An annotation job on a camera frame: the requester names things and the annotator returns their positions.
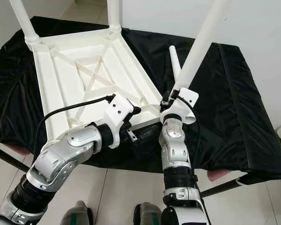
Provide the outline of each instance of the robotic arm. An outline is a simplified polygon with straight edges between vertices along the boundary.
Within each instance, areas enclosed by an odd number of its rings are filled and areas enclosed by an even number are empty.
[[[182,124],[195,122],[195,116],[181,98],[193,106],[198,94],[182,88],[174,92],[169,102],[162,102],[163,128],[159,142],[165,183],[163,201],[167,205],[162,224],[182,225],[191,221],[191,224],[208,225],[182,130]],[[120,129],[128,129],[130,118],[140,111],[126,98],[115,95],[101,125],[92,122],[76,127],[44,145],[18,186],[3,200],[0,225],[36,225],[72,170],[102,147],[118,147]]]

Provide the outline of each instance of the tiled floor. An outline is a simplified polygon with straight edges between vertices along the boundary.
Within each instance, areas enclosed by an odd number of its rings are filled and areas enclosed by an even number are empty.
[[[62,16],[65,20],[107,24],[106,2],[77,0]],[[31,164],[32,157],[18,160]],[[210,182],[206,171],[196,170],[201,190],[214,187],[242,175],[231,172]],[[23,173],[0,160],[0,202],[17,185]],[[136,204],[151,202],[164,207],[163,175],[145,172],[101,169],[80,165],[56,194],[40,225],[59,224],[63,214],[83,200],[95,215],[98,225],[131,225]],[[214,225],[281,225],[281,180],[243,186],[205,198]]]

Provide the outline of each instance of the white tube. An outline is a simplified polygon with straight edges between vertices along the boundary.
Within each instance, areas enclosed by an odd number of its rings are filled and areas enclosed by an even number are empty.
[[[15,12],[19,24],[24,32],[25,41],[27,44],[33,44],[39,42],[39,36],[33,29],[30,19],[27,15],[25,7],[21,0],[9,0],[11,7]]]
[[[215,0],[181,69],[173,90],[188,88],[214,37],[217,24],[224,19],[231,0]]]
[[[107,0],[107,13],[109,28],[114,31],[121,31],[119,0]]]
[[[175,81],[177,81],[178,76],[179,76],[180,71],[181,71],[181,67],[180,67],[180,63],[179,63],[179,59],[178,59],[178,56],[177,56],[175,46],[171,45],[169,47],[169,51],[170,51],[170,60],[172,62],[174,79],[175,79]]]

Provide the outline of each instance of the black cable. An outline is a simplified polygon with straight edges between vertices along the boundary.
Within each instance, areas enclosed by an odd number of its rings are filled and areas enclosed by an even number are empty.
[[[66,107],[54,110],[54,111],[48,113],[47,115],[45,115],[37,126],[36,137],[35,137],[34,148],[33,148],[33,154],[34,154],[33,162],[37,159],[37,157],[40,153],[40,149],[37,150],[37,143],[38,143],[38,140],[39,140],[39,132],[40,132],[41,126],[46,121],[46,119],[48,119],[50,116],[53,116],[54,114],[60,113],[62,111],[74,109],[74,108],[85,106],[85,105],[90,105],[90,104],[93,104],[93,103],[101,102],[103,100],[107,100],[107,101],[110,102],[110,101],[112,101],[113,98],[114,98],[114,95],[112,95],[112,96],[107,95],[105,97],[94,99],[94,100],[91,100],[91,101],[88,101],[88,102],[82,102],[82,103],[66,106]]]
[[[184,98],[182,98],[182,97],[180,97],[180,96],[177,96],[177,98],[178,98],[179,100],[181,100],[182,102],[184,102],[184,103],[190,108],[190,110],[192,111],[192,113],[193,113],[193,115],[195,116],[196,121],[197,121],[197,125],[198,125],[198,139],[197,139],[196,151],[195,151],[194,157],[193,157],[193,159],[195,159],[195,158],[196,158],[196,155],[197,155],[197,153],[198,153],[198,151],[199,151],[199,148],[200,148],[200,141],[201,141],[201,125],[200,125],[200,121],[199,121],[199,118],[198,118],[198,116],[197,116],[197,113],[196,113],[196,111],[193,109],[193,107],[192,107]],[[192,162],[192,174],[194,175],[194,166],[193,166],[193,162]],[[197,182],[195,182],[194,185],[195,185],[196,189],[199,191],[200,199],[201,199],[201,201],[202,201],[202,205],[203,205],[204,211],[206,212],[207,220],[208,220],[209,224],[211,225],[211,222],[210,222],[210,219],[209,219],[209,216],[208,216],[206,207],[205,207],[205,203],[204,203],[203,198],[201,197],[201,192],[200,192],[200,189],[199,189],[199,186],[198,186]]]

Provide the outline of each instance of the black cloth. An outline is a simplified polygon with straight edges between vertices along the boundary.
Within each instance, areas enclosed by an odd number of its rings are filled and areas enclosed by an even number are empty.
[[[107,28],[44,17],[31,21],[41,37]],[[171,90],[174,79],[168,48],[176,47],[183,65],[194,39],[125,28],[122,36],[159,92],[163,95]],[[248,172],[241,178],[245,184],[281,179],[280,144],[237,46],[212,43],[190,89],[199,93],[195,110],[202,135],[200,150],[195,153],[197,125],[184,127],[195,168]],[[0,50],[0,142],[26,147],[33,153],[42,117],[33,55],[20,30]],[[160,131],[160,123],[137,130],[139,146],[123,142],[116,149],[103,149],[86,164],[161,173]],[[37,147],[45,142],[43,129]]]

